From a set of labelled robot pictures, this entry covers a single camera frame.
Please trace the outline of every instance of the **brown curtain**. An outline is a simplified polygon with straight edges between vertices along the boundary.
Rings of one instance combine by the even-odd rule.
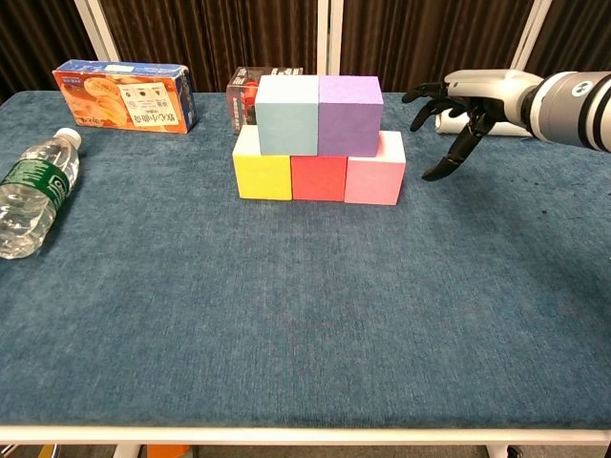
[[[533,0],[345,0],[342,74],[403,92],[461,69],[509,68]]]
[[[100,3],[122,60],[184,64],[198,92],[224,92],[239,66],[316,72],[317,0]]]
[[[554,0],[526,72],[611,70],[611,0]]]
[[[52,71],[69,59],[95,59],[74,0],[0,0],[0,103],[57,89]]]

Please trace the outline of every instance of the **floor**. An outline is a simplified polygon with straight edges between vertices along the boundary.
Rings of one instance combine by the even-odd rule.
[[[521,447],[524,458],[603,458],[605,447]],[[37,458],[21,447],[11,458]],[[64,446],[59,458],[112,458],[114,447]],[[484,447],[199,447],[198,458],[488,458]]]

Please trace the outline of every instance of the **pink block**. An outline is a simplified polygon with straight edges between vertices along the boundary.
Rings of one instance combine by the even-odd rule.
[[[344,202],[396,205],[406,169],[400,132],[381,131],[375,157],[349,157]]]

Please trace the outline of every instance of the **white table edge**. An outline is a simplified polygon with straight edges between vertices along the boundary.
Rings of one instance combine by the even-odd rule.
[[[233,446],[607,446],[607,429],[341,429],[275,427],[0,426],[0,444]]]

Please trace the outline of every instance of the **red block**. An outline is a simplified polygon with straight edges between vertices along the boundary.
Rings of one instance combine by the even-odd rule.
[[[293,198],[344,201],[347,157],[292,156]]]

